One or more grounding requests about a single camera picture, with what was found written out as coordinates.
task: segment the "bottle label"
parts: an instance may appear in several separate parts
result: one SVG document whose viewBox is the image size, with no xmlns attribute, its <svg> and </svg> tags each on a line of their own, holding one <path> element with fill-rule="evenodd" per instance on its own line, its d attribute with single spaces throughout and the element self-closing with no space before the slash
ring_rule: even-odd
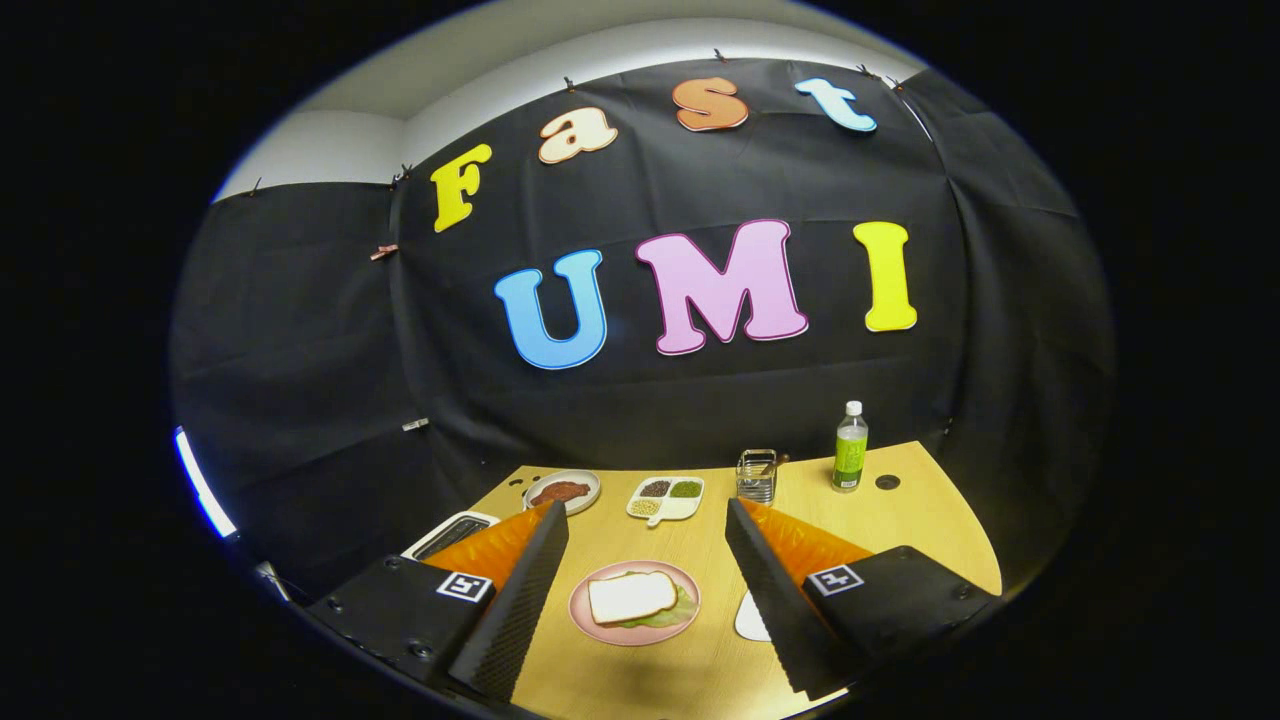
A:
<svg viewBox="0 0 1280 720">
<path fill-rule="evenodd" d="M 845 439 L 836 437 L 836 471 L 858 473 L 867 457 L 867 438 Z"/>
</svg>

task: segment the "bread slice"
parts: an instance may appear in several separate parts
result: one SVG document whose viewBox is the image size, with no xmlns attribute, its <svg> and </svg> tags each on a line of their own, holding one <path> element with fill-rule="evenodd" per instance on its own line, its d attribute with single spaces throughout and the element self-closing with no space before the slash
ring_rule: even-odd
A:
<svg viewBox="0 0 1280 720">
<path fill-rule="evenodd" d="M 648 618 L 676 606 L 676 583 L 662 571 L 590 580 L 586 594 L 596 625 Z"/>
</svg>

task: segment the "lettuce leaf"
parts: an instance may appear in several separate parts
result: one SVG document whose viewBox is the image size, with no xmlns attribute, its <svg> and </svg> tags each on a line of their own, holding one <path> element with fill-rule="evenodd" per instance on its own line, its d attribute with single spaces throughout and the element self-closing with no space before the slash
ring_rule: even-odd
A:
<svg viewBox="0 0 1280 720">
<path fill-rule="evenodd" d="M 637 573 L 626 573 L 627 575 L 634 575 Z M 694 615 L 698 612 L 698 603 L 690 597 L 689 592 L 680 585 L 680 583 L 673 583 L 676 585 L 676 605 L 669 610 L 660 610 L 653 615 L 645 618 L 637 618 L 635 620 L 627 620 L 625 623 L 611 623 L 611 628 L 635 628 L 637 625 L 648 625 L 650 628 L 668 628 L 671 625 L 678 625 L 692 620 Z"/>
</svg>

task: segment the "pink plate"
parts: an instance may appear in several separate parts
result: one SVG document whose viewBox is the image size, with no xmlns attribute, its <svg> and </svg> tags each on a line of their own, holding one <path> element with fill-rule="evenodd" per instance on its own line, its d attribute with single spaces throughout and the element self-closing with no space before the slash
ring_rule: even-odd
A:
<svg viewBox="0 0 1280 720">
<path fill-rule="evenodd" d="M 694 602 L 698 603 L 698 610 L 694 611 L 692 618 L 678 625 L 668 625 L 666 628 L 650 628 L 648 625 L 636 625 L 635 628 L 604 628 L 595 624 L 595 620 L 591 619 L 591 600 L 586 594 L 586 583 L 589 580 L 604 580 L 626 573 L 653 573 L 654 570 L 662 570 L 663 573 L 671 575 L 672 582 L 685 588 L 689 597 L 694 598 Z M 658 562 L 655 560 L 628 560 L 626 562 L 614 562 L 613 565 L 600 568 L 599 570 L 582 578 L 582 582 L 580 582 L 568 596 L 568 616 L 573 619 L 573 624 L 577 625 L 579 629 L 603 643 L 627 647 L 659 643 L 667 638 L 678 635 L 690 625 L 690 623 L 698 619 L 698 612 L 701 611 L 701 607 L 703 596 L 698 591 L 698 583 L 689 577 L 689 573 L 685 573 L 675 565 Z"/>
</svg>

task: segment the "light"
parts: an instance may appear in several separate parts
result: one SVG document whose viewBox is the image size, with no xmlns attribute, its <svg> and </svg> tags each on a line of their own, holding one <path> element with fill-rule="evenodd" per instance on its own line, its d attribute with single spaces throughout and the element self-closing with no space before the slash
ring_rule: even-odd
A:
<svg viewBox="0 0 1280 720">
<path fill-rule="evenodd" d="M 174 436 L 174 442 L 178 443 L 178 455 L 182 456 L 182 464 L 187 466 L 187 475 L 191 478 L 191 484 L 196 487 L 196 498 L 200 500 L 200 505 L 205 509 L 205 515 L 209 515 L 209 521 L 214 524 L 214 529 L 218 534 L 227 537 L 236 532 L 236 525 L 232 524 L 232 519 L 227 516 L 223 511 L 223 506 L 218 505 L 218 500 L 214 498 L 212 491 L 209 489 L 209 483 L 205 482 L 205 475 L 200 473 L 200 465 L 196 465 L 196 456 L 191 452 L 191 443 L 187 442 L 187 433 L 178 428 L 178 433 Z"/>
</svg>

